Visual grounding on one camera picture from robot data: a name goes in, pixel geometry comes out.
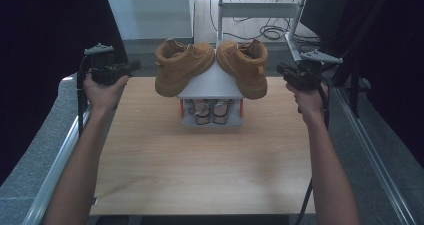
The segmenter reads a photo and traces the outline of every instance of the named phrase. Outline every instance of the sneaker sole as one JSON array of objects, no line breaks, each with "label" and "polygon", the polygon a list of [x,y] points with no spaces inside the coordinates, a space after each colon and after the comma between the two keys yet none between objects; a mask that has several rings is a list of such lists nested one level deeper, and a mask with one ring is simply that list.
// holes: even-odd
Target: sneaker sole
[{"label": "sneaker sole", "polygon": [[213,61],[215,60],[215,54],[213,52],[213,49],[210,49],[209,52],[206,54],[205,59],[207,59],[207,61],[204,63],[203,66],[198,66],[196,70],[193,70],[192,72],[190,72],[189,74],[187,74],[187,76],[183,79],[181,79],[180,81],[173,83],[173,84],[165,84],[162,83],[160,81],[158,81],[157,79],[155,80],[155,89],[156,92],[159,95],[162,95],[164,97],[175,97],[178,94],[180,94],[184,88],[187,86],[187,84],[190,82],[190,80],[204,72],[206,72],[213,64]]},{"label": "sneaker sole", "polygon": [[241,94],[247,99],[259,99],[263,98],[268,90],[268,82],[265,79],[263,83],[258,86],[249,86],[242,82],[241,79],[236,76],[236,74],[231,70],[229,64],[226,62],[225,58],[221,57],[221,53],[216,53],[216,59],[218,61],[219,66],[224,70],[224,72],[230,74],[232,77],[236,79],[237,87],[239,88]]}]

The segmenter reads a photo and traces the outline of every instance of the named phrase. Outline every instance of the wrist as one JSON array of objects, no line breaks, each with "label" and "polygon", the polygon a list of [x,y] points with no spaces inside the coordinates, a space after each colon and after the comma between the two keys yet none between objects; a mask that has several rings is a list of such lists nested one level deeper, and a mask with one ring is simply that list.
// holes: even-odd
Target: wrist
[{"label": "wrist", "polygon": [[106,120],[111,114],[112,114],[112,111],[93,108],[90,114],[90,121],[92,123],[96,123],[97,125],[101,125],[106,122]]},{"label": "wrist", "polygon": [[324,117],[321,111],[303,114],[303,121],[309,129],[320,125],[325,126]]}]

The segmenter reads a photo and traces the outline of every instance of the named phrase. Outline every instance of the boot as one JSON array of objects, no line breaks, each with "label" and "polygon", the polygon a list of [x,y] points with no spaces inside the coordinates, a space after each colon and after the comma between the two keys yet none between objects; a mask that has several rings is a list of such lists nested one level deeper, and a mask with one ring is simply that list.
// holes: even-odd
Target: boot
[{"label": "boot", "polygon": [[250,44],[223,41],[217,48],[216,56],[222,70],[236,79],[244,97],[259,99],[266,95],[268,50],[262,42],[256,39]]},{"label": "boot", "polygon": [[156,50],[156,92],[164,97],[180,94],[190,79],[206,72],[215,53],[208,43],[184,45],[167,39]]}]

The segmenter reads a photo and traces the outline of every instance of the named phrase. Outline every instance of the hand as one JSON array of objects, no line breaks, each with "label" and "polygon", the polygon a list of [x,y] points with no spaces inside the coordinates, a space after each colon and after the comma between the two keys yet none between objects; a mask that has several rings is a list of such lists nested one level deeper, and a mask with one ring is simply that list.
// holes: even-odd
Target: hand
[{"label": "hand", "polygon": [[[328,87],[321,84],[324,93],[328,94]],[[299,91],[287,83],[287,89],[294,93],[295,101],[302,111],[303,120],[305,123],[310,122],[312,119],[323,119],[323,103],[318,90]]]},{"label": "hand", "polygon": [[128,76],[122,76],[114,85],[103,86],[93,81],[91,73],[87,74],[87,78],[84,80],[84,91],[93,111],[112,111],[128,80]]}]

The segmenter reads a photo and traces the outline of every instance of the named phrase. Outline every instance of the black curtain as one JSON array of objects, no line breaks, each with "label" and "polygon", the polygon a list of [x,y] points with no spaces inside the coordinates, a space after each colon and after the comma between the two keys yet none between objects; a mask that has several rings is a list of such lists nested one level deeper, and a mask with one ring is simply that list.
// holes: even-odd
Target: black curtain
[{"label": "black curtain", "polygon": [[360,51],[368,99],[424,167],[424,2],[387,0]]},{"label": "black curtain", "polygon": [[0,3],[3,183],[50,112],[61,79],[77,72],[84,49],[101,42],[114,46],[116,62],[127,57],[108,0]]}]

